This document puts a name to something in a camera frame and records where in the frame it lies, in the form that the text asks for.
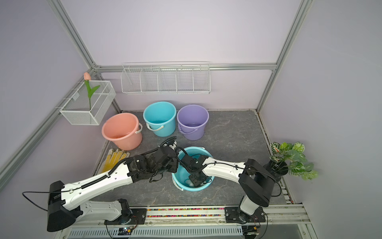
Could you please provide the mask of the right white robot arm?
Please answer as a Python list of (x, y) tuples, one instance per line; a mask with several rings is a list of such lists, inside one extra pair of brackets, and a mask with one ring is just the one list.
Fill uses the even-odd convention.
[(213, 177), (238, 183), (245, 193), (239, 210), (250, 216), (259, 207), (269, 206), (277, 184), (275, 177), (254, 159), (230, 163), (202, 154), (197, 154), (197, 158), (186, 154), (178, 162), (190, 174), (189, 179), (196, 187), (208, 183)]

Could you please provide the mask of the teal bucket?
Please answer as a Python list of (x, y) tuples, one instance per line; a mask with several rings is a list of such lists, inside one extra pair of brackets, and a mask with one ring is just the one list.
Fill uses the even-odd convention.
[(147, 128), (158, 137), (168, 137), (176, 128), (177, 110), (170, 102), (150, 104), (143, 112)]
[[(212, 157), (212, 155), (203, 147), (190, 146), (190, 147), (186, 147), (185, 151), (188, 153), (188, 155), (194, 158), (197, 158), (197, 154), (202, 154), (202, 155), (207, 155), (209, 157)], [(199, 192), (208, 188), (214, 180), (214, 177), (208, 177), (208, 179), (203, 185), (199, 187), (195, 187), (194, 185), (187, 185), (185, 183), (185, 181), (189, 179), (189, 176), (190, 174), (186, 171), (186, 169), (179, 164), (177, 172), (172, 173), (172, 179), (173, 179), (174, 185), (181, 191)]]

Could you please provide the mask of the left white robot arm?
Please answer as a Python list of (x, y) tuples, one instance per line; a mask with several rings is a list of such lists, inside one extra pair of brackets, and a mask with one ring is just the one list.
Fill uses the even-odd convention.
[(64, 184), (56, 181), (48, 191), (47, 231), (57, 232), (76, 222), (87, 220), (115, 221), (132, 214), (126, 200), (101, 202), (90, 206), (91, 199), (117, 187), (141, 180), (153, 182), (164, 172), (175, 173), (178, 154), (175, 145), (162, 145), (147, 153), (119, 161), (111, 170), (79, 181)]

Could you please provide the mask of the purple bucket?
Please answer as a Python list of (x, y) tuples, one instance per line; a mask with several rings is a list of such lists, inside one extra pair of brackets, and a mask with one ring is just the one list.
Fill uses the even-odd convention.
[(184, 106), (177, 114), (178, 130), (188, 140), (199, 140), (205, 133), (209, 118), (207, 109), (200, 105)]

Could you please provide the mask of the mint green cloth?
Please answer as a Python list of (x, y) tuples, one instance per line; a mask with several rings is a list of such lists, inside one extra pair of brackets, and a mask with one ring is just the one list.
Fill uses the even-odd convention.
[(193, 183), (192, 183), (192, 181), (191, 181), (190, 179), (187, 179), (187, 180), (185, 181), (185, 183), (186, 183), (187, 185), (193, 185)]

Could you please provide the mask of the pink plastic bucket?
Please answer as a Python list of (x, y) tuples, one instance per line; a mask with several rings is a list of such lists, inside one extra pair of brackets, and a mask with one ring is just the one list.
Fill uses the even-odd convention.
[(130, 151), (142, 142), (143, 126), (136, 115), (121, 113), (109, 118), (103, 125), (102, 136), (119, 149)]

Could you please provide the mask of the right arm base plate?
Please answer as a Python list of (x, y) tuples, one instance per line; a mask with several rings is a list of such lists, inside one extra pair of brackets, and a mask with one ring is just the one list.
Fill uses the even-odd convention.
[(266, 222), (265, 212), (262, 207), (258, 207), (252, 215), (248, 215), (237, 207), (224, 208), (225, 221), (227, 223), (264, 223)]

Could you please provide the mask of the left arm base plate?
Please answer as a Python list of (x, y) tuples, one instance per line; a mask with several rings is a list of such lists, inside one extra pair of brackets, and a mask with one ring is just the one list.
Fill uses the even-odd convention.
[(133, 208), (130, 214), (122, 214), (114, 221), (105, 220), (105, 225), (143, 225), (146, 220), (146, 208)]

